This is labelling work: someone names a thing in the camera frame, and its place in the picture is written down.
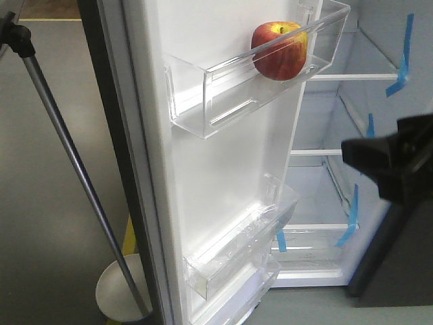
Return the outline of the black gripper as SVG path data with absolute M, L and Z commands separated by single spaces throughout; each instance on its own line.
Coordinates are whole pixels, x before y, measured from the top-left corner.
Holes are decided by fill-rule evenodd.
M 397 121 L 393 135 L 347 139 L 342 159 L 373 180 L 380 197 L 399 204 L 432 200 L 432 115 Z

